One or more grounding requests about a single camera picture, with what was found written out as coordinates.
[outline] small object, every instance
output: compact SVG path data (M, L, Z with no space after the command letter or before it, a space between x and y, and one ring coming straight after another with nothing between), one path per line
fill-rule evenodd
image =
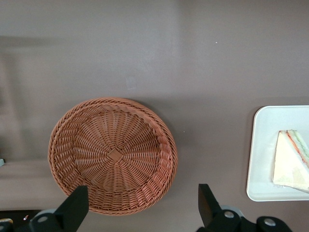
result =
M234 214L231 211L225 211L224 216L227 217L227 218L233 218Z
M270 218L265 218L264 223L268 226L275 226L276 225L275 221L273 219L270 219Z

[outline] black clamp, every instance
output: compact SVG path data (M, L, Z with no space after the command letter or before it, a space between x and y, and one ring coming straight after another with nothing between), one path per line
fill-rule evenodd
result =
M197 232L292 232L280 219L259 217L255 223L220 207L207 184L198 185L198 210L205 227Z

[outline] brown wicker basket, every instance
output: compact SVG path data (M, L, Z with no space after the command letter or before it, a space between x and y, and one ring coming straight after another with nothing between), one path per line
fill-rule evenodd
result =
M91 211L128 215L168 191L177 150L154 112L131 100L99 98L78 104L58 121L48 160L65 194L87 185Z

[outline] basket rim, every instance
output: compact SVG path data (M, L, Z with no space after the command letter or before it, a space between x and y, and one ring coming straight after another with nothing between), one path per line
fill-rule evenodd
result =
M149 123L150 127L153 128L153 130L156 130L157 132L159 132L168 141L168 144L166 145L169 146L169 150L172 154L169 178L168 178L168 181L164 184L164 187L161 189L160 191L161 194L158 194L154 198L154 200L151 202L151 204L146 204L144 207L140 206L136 210L133 210L134 212L132 211L132 209L128 209L128 210L122 210L121 212L119 212L119 210L104 210L104 213L103 213L102 210L100 209L89 207L89 209L93 212L107 214L107 215L128 215L132 213L137 213L139 211L142 211L150 207L151 205L159 201L168 191L171 183L173 182L175 178L175 174L177 172L178 157L177 157L177 148L175 145L175 141L171 135L171 132L166 126L166 124L155 112L153 112L152 110L148 109L147 107L143 106L142 104L136 101L124 99L124 98L115 98L115 97L95 98L95 99L83 101L75 105L70 110L68 110L64 114L64 116L57 122L57 124L55 125L51 133L49 149L48 149L48 161L49 161L50 169L52 171L52 175L56 183L58 184L58 186L62 189L62 191L66 195L69 195L72 192L72 189L70 190L68 186L62 183L60 176L57 174L56 164L53 162L54 155L55 155L55 145L66 123L70 122L70 120L72 120L74 116L76 116L82 110L91 108L94 104L98 104L98 103L102 103L105 105L117 104L118 106L121 105L124 108L127 107L128 112L135 114L138 117L141 117L144 120L144 123L147 123L147 121L152 122L152 125Z

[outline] white plate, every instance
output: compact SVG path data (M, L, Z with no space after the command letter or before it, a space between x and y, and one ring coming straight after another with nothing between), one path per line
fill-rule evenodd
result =
M247 183L247 194L253 201L309 200L309 193L272 182L280 130L299 131L309 145L309 106L265 106L255 114Z

